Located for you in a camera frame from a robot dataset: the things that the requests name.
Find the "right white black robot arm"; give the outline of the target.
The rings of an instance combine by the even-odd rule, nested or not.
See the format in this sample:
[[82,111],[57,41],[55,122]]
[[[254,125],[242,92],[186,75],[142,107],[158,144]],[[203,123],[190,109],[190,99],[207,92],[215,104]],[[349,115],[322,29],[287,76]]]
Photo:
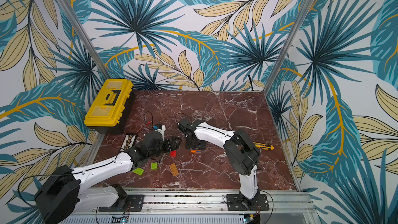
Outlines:
[[209,125],[203,120],[190,122],[184,118],[177,123],[187,141],[209,142],[223,148],[231,166],[239,174],[240,196],[247,201],[257,200],[257,171],[260,150],[243,130],[228,131]]

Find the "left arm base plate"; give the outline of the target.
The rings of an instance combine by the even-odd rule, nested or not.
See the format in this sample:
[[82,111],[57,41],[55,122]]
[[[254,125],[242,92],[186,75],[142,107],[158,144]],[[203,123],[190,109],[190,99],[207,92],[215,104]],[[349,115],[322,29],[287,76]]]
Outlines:
[[100,207],[99,212],[141,212],[144,195],[127,195],[119,197],[110,207]]

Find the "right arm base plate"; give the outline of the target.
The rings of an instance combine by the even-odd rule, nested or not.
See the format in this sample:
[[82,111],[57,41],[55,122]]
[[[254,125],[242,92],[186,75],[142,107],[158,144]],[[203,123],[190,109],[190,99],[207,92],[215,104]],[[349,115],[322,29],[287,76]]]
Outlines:
[[226,195],[228,211],[269,211],[266,195],[257,194],[253,199],[247,199],[241,194]]

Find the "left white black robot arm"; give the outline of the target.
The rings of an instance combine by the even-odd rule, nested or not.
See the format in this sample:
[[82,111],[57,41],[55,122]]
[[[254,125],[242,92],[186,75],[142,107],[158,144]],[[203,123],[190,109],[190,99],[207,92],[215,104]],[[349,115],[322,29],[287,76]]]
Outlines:
[[58,224],[79,210],[109,208],[124,203],[127,195],[121,187],[100,190],[94,189],[93,185],[140,168],[153,157],[177,150],[180,144],[179,137],[164,138],[162,132],[151,131],[143,141],[114,157],[85,167],[56,169],[34,197],[44,223]]

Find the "amber transparent lego brick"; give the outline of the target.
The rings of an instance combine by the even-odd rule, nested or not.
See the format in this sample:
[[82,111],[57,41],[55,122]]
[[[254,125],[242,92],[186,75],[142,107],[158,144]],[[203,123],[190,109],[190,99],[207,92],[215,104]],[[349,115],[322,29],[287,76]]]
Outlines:
[[174,163],[170,165],[170,170],[173,176],[177,176],[179,174],[178,169]]

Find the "orange lego brick front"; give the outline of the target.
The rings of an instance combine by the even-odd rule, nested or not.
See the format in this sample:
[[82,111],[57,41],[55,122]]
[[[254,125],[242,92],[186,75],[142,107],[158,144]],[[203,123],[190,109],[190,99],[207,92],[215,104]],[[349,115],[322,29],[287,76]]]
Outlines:
[[191,153],[201,153],[201,152],[202,152],[202,150],[195,150],[195,149],[191,149],[191,150],[190,150],[190,152],[191,152]]

